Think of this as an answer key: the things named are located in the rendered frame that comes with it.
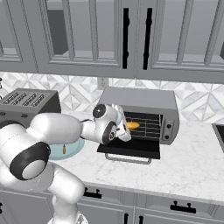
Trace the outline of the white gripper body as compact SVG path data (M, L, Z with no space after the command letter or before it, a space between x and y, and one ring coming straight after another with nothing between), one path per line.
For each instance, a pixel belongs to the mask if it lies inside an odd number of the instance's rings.
M117 130L115 136L124 142L128 142L131 140L131 134L127 126L123 109L121 106L115 105L115 110L117 111Z

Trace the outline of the yellow baguette bread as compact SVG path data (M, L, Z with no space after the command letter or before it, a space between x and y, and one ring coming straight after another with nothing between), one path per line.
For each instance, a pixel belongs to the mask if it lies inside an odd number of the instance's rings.
M127 122L127 127L129 130L135 130L140 127L138 122Z

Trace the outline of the black toaster oven door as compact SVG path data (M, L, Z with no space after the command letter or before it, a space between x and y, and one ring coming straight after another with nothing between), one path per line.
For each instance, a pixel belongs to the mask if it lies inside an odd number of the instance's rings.
M107 145L100 144L97 151L115 155L160 159L158 140L134 138L124 142L119 138L115 138Z

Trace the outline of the grey toaster oven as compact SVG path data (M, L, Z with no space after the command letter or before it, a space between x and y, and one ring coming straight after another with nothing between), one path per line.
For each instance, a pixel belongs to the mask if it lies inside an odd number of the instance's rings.
M101 104L120 105L127 122L136 122L140 127L130 132L134 139L158 140L170 145L179 131L179 112L173 91L106 87L99 100Z

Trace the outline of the grey base cupboard door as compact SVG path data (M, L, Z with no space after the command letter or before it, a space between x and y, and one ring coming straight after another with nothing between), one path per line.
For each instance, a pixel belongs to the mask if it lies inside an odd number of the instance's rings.
M219 220L143 208L136 209L136 224L139 224L140 215L143 216L143 224L224 224L223 221Z
M80 212L89 224L123 224L124 214L128 214L128 224L133 224L133 207L107 203L79 203Z
M0 190L11 214L18 224L47 224L53 217L52 195L49 193Z

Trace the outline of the grey four-slot toaster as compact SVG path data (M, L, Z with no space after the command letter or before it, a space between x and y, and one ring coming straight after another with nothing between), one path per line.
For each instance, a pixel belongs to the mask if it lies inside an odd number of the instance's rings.
M13 120L26 128L37 114L60 112L56 90L17 88L0 100L0 122Z

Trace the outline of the grey glass cupboard door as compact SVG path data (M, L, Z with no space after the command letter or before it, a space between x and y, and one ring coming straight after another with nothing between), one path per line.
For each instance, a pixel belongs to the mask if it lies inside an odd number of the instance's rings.
M143 70L148 8L150 49ZM140 0L136 77L224 84L224 0Z
M38 69L43 74L134 76L131 0L37 0ZM123 69L123 8L129 8L128 67Z
M24 0L0 0L0 72L37 71Z

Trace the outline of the light blue plate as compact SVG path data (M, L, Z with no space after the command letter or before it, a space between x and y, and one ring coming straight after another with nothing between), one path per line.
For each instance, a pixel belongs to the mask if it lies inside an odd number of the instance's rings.
M84 147L85 140L79 138L75 143L65 144L66 146L66 154L63 154L63 144L52 144L50 146L51 154L50 160L64 160L70 158L81 151Z

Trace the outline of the grey drawer front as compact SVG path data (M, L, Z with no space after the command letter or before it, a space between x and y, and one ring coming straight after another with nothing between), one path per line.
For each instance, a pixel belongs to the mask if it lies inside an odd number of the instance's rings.
M100 194L102 195L101 199L95 199L83 196L83 198L86 200L96 200L105 203L124 205L124 206L133 206L135 203L135 196L133 192L125 192L122 190L109 189L101 186L87 185L86 187L90 192L95 192L96 189L99 189Z
M191 207L196 209L196 213L184 213L171 210L170 205L174 200L178 202L179 206L183 207L186 207L187 203L190 203ZM158 210L175 214L191 215L199 218L208 218L216 221L224 221L224 205L219 205L216 202L205 202L199 199L138 193L136 195L136 206L150 210Z

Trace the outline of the white wall socket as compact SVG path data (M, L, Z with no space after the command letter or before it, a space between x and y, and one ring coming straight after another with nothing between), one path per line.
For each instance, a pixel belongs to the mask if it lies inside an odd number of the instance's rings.
M105 77L97 78L97 87L99 90L103 90L105 87L109 85L109 79Z

